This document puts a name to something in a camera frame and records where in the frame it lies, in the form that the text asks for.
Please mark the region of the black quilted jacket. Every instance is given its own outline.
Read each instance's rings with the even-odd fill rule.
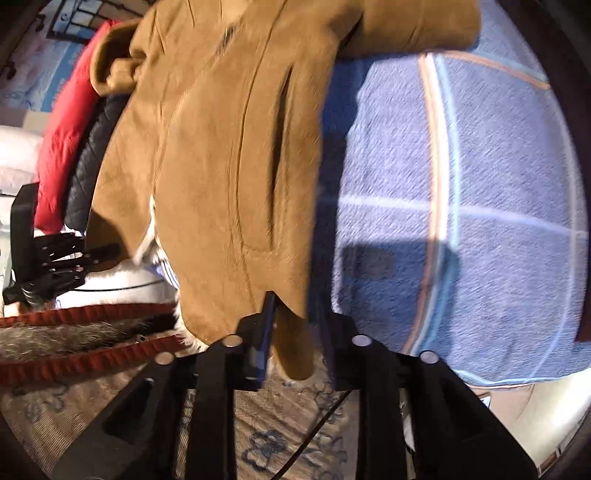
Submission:
[[[86,230],[100,164],[128,99],[128,95],[111,95],[102,99],[86,130],[67,194],[64,224],[69,228],[79,232]]]

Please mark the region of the metal screw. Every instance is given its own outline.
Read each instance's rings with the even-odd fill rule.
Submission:
[[[425,350],[418,357],[421,359],[421,362],[429,365],[436,364],[439,361],[439,355],[431,350]]]
[[[229,348],[239,346],[242,344],[242,337],[240,335],[228,335],[222,340],[222,343]]]
[[[160,352],[156,355],[154,361],[159,365],[170,365],[174,361],[174,354],[170,352]]]
[[[357,346],[369,346],[372,342],[371,338],[367,335],[355,335],[351,341],[353,342],[353,345]]]

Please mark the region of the gray fur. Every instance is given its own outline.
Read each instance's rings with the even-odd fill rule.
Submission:
[[[21,362],[49,355],[92,350],[129,338],[144,319],[56,327],[14,326],[0,329],[0,360]]]

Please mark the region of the blue blanket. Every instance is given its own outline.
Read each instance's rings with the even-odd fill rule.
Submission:
[[[537,59],[482,1],[468,52],[339,63],[324,112],[314,288],[389,348],[472,385],[591,364],[576,344],[587,214]]]

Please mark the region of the red puffer jacket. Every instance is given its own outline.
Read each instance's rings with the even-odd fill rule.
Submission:
[[[35,228],[58,233],[63,222],[63,202],[68,179],[76,163],[77,149],[90,121],[98,94],[90,84],[90,61],[101,37],[115,25],[107,20],[86,46],[72,76],[53,106],[37,160],[39,195]]]

